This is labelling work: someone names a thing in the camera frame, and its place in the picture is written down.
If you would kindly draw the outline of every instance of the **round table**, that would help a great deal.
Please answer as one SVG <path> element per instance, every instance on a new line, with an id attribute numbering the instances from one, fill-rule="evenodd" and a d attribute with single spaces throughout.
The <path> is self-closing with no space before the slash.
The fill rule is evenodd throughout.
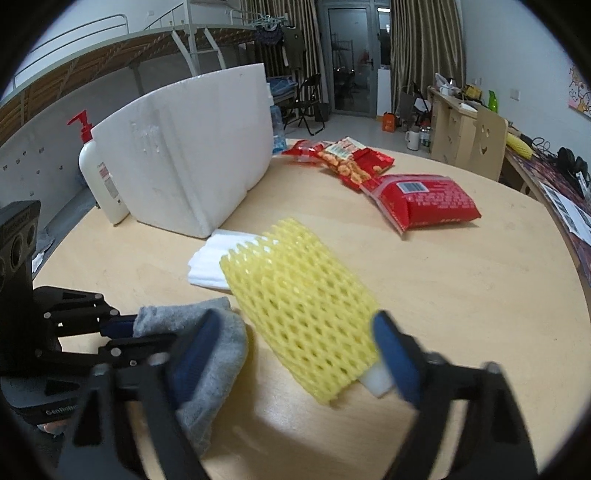
<path id="1" fill-rule="evenodd" d="M 396 159 L 389 173 L 453 178 L 482 219 L 401 238 L 374 204 L 332 174 L 276 158 L 222 227 L 263 233 L 294 217 L 360 276 L 424 349 L 470 367 L 499 362 L 544 466 L 591 392 L 589 313 L 560 233 L 544 206 L 520 192 L 435 161 L 386 153 Z M 57 248 L 35 286 L 101 292 L 122 314 L 217 297 L 222 293 L 187 282 L 187 262 L 203 243 L 131 217 L 113 228 L 94 209 Z M 395 394 L 378 400 L 359 383 L 332 408 L 321 406 L 252 327 L 249 336 L 248 360 L 214 422 L 204 458 L 211 477 L 381 479 L 412 425 L 413 409 Z M 104 342 L 96 334 L 62 343 L 70 351 L 95 351 Z M 453 409 L 432 478 L 450 465 L 462 407 Z M 138 437 L 146 442 L 146 435 Z M 150 454 L 145 461 L 157 472 Z"/>

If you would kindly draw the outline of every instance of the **styrofoam box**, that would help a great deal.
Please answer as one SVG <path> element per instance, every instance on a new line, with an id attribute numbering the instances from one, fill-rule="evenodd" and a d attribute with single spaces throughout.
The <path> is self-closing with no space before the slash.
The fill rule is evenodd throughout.
<path id="1" fill-rule="evenodd" d="M 140 222 L 205 238 L 263 177 L 273 133 L 262 64 L 182 80 L 92 129 L 99 155 Z"/>

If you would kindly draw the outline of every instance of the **cartoon poster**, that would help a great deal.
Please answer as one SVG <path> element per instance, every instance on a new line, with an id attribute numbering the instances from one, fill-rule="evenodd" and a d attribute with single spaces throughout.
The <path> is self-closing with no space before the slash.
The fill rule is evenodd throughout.
<path id="1" fill-rule="evenodd" d="M 577 67 L 570 69 L 569 107 L 584 113 L 591 118 L 591 92 L 583 81 Z"/>

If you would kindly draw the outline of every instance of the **screw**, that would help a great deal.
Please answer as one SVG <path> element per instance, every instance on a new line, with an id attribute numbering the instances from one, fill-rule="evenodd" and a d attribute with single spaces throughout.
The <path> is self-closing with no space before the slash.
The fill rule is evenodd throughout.
<path id="1" fill-rule="evenodd" d="M 482 367 L 491 374 L 500 374 L 502 372 L 501 366 L 495 362 L 485 362 Z"/>
<path id="2" fill-rule="evenodd" d="M 157 365 L 163 365 L 168 362 L 169 358 L 170 355 L 167 352 L 155 353 L 148 357 L 148 364 L 152 365 L 152 367 L 156 367 Z"/>
<path id="3" fill-rule="evenodd" d="M 98 364 L 98 365 L 95 365 L 95 367 L 92 369 L 92 374 L 95 377 L 99 377 L 99 376 L 104 375 L 105 373 L 107 373 L 108 370 L 109 370 L 109 365 L 107 365 L 107 364 Z"/>
<path id="4" fill-rule="evenodd" d="M 447 360 L 443 358 L 443 355 L 437 352 L 429 352 L 427 354 L 427 362 L 434 365 L 445 365 Z"/>

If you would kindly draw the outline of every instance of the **black chair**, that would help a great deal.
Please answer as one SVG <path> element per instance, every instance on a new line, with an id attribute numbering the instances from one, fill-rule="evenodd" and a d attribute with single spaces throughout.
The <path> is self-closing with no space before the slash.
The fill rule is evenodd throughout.
<path id="1" fill-rule="evenodd" d="M 288 109 L 288 114 L 285 116 L 284 120 L 284 127 L 287 125 L 292 124 L 293 122 L 300 121 L 298 123 L 298 127 L 301 126 L 301 123 L 304 122 L 308 132 L 313 137 L 314 135 L 322 132 L 326 128 L 326 124 L 324 123 L 324 119 L 322 119 L 322 128 L 314 133 L 310 130 L 310 126 L 308 125 L 308 120 L 306 120 L 307 116 L 314 116 L 315 109 L 320 108 L 320 82 L 322 80 L 322 76 L 320 73 L 316 73 L 312 75 L 308 79 L 304 81 L 301 85 L 298 85 L 295 98 L 290 100 L 290 103 L 286 105 Z M 298 115 L 290 119 L 292 113 L 294 111 L 298 112 Z"/>

